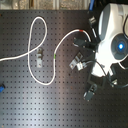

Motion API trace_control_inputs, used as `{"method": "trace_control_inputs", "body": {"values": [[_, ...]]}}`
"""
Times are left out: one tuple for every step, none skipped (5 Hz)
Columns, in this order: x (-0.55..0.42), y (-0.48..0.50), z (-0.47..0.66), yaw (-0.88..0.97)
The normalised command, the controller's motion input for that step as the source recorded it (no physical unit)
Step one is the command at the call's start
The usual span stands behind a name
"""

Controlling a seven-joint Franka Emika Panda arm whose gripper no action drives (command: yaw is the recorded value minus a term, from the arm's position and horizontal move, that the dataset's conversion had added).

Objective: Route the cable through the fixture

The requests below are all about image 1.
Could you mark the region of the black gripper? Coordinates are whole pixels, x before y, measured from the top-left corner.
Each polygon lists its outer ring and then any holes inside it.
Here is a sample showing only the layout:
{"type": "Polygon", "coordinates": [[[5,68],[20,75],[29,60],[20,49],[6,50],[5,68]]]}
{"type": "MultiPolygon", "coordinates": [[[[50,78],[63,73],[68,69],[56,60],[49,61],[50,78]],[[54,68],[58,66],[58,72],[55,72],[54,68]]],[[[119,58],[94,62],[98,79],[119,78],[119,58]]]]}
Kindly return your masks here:
{"type": "MultiPolygon", "coordinates": [[[[91,41],[86,41],[84,39],[79,39],[79,38],[74,38],[73,40],[73,44],[77,47],[82,47],[82,48],[86,48],[86,49],[91,49],[94,50],[96,48],[96,44],[91,42],[91,41]]],[[[83,55],[79,52],[76,57],[75,60],[73,60],[69,66],[70,68],[74,68],[77,63],[82,59],[83,55]]]]}

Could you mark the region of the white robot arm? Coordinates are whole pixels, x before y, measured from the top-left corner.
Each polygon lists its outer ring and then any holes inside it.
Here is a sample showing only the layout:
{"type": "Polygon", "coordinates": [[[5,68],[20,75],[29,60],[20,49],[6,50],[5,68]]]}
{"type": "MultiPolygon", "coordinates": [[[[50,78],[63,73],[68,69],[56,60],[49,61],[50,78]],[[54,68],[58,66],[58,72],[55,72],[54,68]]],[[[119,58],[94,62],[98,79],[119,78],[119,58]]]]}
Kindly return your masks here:
{"type": "Polygon", "coordinates": [[[74,45],[90,49],[94,52],[90,60],[82,60],[82,55],[77,55],[70,63],[70,67],[78,70],[86,68],[92,63],[91,76],[107,80],[112,87],[116,87],[111,81],[114,75],[111,65],[120,64],[128,57],[128,5],[109,3],[102,10],[98,30],[95,30],[95,17],[89,19],[90,26],[96,38],[95,42],[88,38],[87,41],[74,39],[74,45]]]}

